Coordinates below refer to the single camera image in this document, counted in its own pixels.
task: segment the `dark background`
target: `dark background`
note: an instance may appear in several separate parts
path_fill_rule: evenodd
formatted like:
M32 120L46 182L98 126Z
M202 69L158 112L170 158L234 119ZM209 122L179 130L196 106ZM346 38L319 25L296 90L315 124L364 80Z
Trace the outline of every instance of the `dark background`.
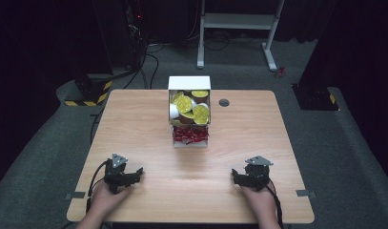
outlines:
M194 25L196 2L150 2L145 5L149 32L166 40L183 41ZM388 175L388 1L338 1L329 20L335 2L287 0L276 40L295 38L305 42L320 38L300 83L341 89L363 136ZM0 1L0 179L60 105L55 90L73 79L68 56L60 50L62 38L74 41L77 34L84 36L86 31L80 28L58 35L58 28L66 25L63 23L80 20L75 16L74 22L64 22L63 15L80 7L85 10L82 18L89 20L91 39L97 40L92 53L103 59L101 63L108 61L103 57L106 50L104 44L99 44L98 22L88 3ZM210 10L218 12L258 13L254 9L274 11L276 1L249 1L249 8L233 0L208 4ZM170 20L170 15L181 20Z

